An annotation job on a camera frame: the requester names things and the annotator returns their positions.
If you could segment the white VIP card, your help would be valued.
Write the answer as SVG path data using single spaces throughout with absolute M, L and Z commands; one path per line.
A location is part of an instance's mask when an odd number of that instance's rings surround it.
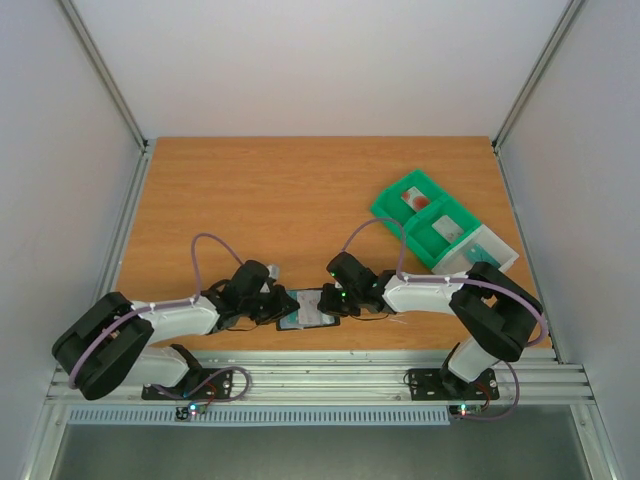
M 300 304 L 298 321 L 303 327 L 322 324 L 322 313 L 318 310 L 320 295 L 320 290 L 301 290 L 297 292 L 296 300 Z

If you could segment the black leather card holder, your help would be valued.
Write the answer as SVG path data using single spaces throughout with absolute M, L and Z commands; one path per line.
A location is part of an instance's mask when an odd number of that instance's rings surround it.
M 288 290 L 287 293 L 300 308 L 278 320 L 277 331 L 302 331 L 337 327 L 341 324 L 338 316 L 325 314 L 318 309 L 321 289 Z

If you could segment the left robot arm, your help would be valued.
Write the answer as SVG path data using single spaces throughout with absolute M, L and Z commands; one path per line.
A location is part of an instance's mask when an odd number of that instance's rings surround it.
M 145 303 L 109 292 L 54 342 L 51 353 L 70 388 L 87 400 L 131 384 L 148 385 L 165 398 L 195 399 L 211 376 L 176 338 L 229 331 L 242 318 L 257 326 L 276 323 L 299 308 L 267 266 L 248 260 L 231 278 L 185 299 Z M 162 347 L 164 341 L 172 344 Z

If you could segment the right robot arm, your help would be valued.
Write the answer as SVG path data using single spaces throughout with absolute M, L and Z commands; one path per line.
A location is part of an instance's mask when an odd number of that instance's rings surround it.
M 416 275 L 401 270 L 380 274 L 347 252 L 327 266 L 334 281 L 323 285 L 318 309 L 330 316 L 371 313 L 442 313 L 456 317 L 469 334 L 437 372 L 416 379 L 414 394 L 429 391 L 446 400 L 468 399 L 479 379 L 496 363 L 518 361 L 525 348 L 546 334 L 541 304 L 497 267 L 477 262 L 468 271 Z

